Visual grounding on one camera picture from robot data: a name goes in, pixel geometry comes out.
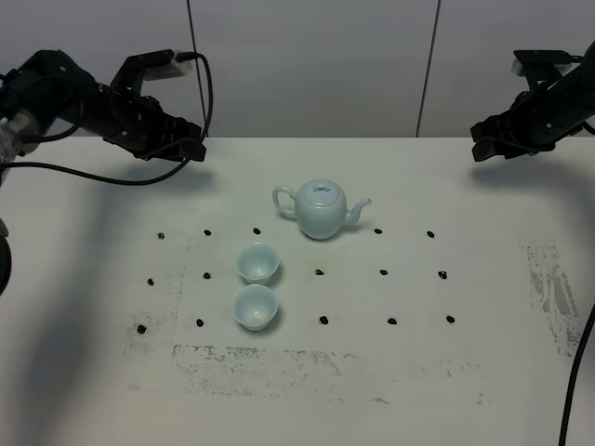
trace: teapot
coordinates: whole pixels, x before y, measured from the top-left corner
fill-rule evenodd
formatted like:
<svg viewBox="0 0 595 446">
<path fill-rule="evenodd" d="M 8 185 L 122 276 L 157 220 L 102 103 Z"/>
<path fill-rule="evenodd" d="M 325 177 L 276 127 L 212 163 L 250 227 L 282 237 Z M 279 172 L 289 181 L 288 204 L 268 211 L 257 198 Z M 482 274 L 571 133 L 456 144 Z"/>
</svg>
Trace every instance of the teapot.
<svg viewBox="0 0 595 446">
<path fill-rule="evenodd" d="M 279 204 L 279 193 L 286 192 L 296 202 L 295 209 Z M 354 225 L 360 219 L 362 208 L 372 200 L 361 200 L 347 210 L 345 192 L 328 179 L 314 179 L 304 184 L 297 193 L 287 186 L 277 186 L 272 191 L 272 201 L 280 214 L 297 220 L 299 228 L 309 237 L 322 240 L 334 235 L 343 225 Z"/>
</svg>

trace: table surface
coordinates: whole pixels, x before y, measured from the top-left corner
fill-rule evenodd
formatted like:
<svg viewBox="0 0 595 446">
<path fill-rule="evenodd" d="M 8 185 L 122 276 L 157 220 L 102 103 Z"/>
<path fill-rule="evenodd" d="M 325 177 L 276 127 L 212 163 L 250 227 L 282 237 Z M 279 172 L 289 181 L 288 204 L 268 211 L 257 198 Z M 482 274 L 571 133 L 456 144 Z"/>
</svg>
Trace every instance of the table surface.
<svg viewBox="0 0 595 446">
<path fill-rule="evenodd" d="M 466 138 L 206 146 L 203 164 L 142 188 L 9 174 L 2 444 L 556 444 L 595 298 L 591 139 L 483 164 Z M 129 179 L 171 168 L 99 138 L 28 160 Z M 271 200 L 317 177 L 373 201 L 323 242 Z M 282 260 L 280 313 L 256 334 L 230 311 L 253 241 Z M 568 444 L 592 443 L 593 411 L 588 348 Z"/>
</svg>

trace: teapot handle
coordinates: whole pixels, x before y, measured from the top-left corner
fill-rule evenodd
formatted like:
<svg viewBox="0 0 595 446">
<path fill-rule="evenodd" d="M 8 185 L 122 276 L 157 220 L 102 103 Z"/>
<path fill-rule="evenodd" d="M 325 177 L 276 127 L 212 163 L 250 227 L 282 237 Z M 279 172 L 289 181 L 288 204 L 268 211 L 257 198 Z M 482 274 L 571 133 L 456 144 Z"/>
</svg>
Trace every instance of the teapot handle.
<svg viewBox="0 0 595 446">
<path fill-rule="evenodd" d="M 286 207 L 282 207 L 279 204 L 279 193 L 280 192 L 287 192 L 292 200 L 296 199 L 296 193 L 293 189 L 288 186 L 277 186 L 275 189 L 272 190 L 272 202 L 275 203 L 275 207 L 281 213 L 282 216 L 286 218 L 295 218 L 296 211 L 293 209 L 287 209 Z"/>
</svg>

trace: teapot spout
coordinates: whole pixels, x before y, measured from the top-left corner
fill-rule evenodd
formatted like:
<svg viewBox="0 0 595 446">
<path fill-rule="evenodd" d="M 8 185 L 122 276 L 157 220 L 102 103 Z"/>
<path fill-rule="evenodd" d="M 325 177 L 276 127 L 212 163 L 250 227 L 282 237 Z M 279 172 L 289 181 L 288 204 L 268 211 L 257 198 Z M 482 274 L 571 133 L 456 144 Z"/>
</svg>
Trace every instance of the teapot spout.
<svg viewBox="0 0 595 446">
<path fill-rule="evenodd" d="M 345 216 L 345 221 L 343 222 L 343 224 L 354 225 L 355 223 L 357 223 L 360 219 L 362 208 L 369 204 L 372 204 L 372 200 L 370 200 L 369 198 L 367 200 L 361 200 L 360 202 L 355 204 L 355 207 L 353 207 L 353 209 L 347 211 L 347 215 Z"/>
</svg>

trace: ceramic cup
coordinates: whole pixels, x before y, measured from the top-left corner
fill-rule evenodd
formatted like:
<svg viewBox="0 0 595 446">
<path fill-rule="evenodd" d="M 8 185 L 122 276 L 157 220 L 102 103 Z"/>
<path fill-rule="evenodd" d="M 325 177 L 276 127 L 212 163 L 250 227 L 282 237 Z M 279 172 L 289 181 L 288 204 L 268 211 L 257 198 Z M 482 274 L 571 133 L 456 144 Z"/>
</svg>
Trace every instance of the ceramic cup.
<svg viewBox="0 0 595 446">
<path fill-rule="evenodd" d="M 240 251 L 236 266 L 246 282 L 264 285 L 279 268 L 279 257 L 265 243 L 250 243 Z"/>
<path fill-rule="evenodd" d="M 266 327 L 278 309 L 275 295 L 263 285 L 246 286 L 231 304 L 233 318 L 252 332 Z"/>
</svg>

